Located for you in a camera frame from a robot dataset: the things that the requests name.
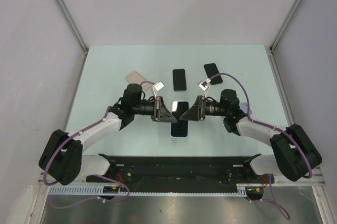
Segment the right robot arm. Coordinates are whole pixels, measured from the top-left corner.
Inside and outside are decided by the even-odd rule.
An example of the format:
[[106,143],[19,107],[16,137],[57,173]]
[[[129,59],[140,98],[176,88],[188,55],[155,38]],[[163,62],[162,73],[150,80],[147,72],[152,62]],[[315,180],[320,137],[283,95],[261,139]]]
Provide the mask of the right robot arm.
[[257,154],[244,167],[243,177],[248,182],[256,182],[264,174],[282,174],[290,181],[310,179],[313,169],[322,163],[321,155],[300,125],[279,127],[251,118],[240,108],[234,90],[223,90],[219,101],[198,96],[180,120],[203,121],[206,116],[223,117],[228,133],[255,139],[272,148],[271,155]]

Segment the purple phone case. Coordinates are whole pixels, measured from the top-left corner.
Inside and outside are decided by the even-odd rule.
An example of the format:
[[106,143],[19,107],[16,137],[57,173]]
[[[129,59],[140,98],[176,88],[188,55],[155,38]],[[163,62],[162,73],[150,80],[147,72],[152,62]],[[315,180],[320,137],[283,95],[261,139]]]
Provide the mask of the purple phone case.
[[245,113],[245,114],[252,114],[252,111],[250,108],[248,108],[248,104],[246,102],[240,103],[240,109]]

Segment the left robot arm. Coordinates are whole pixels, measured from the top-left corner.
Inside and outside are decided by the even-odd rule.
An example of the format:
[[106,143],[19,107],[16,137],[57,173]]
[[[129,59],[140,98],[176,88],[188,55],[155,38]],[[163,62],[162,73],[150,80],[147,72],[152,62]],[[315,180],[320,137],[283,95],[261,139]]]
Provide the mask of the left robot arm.
[[150,116],[155,123],[177,122],[165,106],[163,97],[145,99],[140,84],[129,84],[123,96],[114,105],[108,106],[97,122],[78,131],[58,129],[51,134],[38,162],[44,170],[44,184],[68,185],[73,182],[81,172],[83,152],[104,137],[124,129],[136,115]]

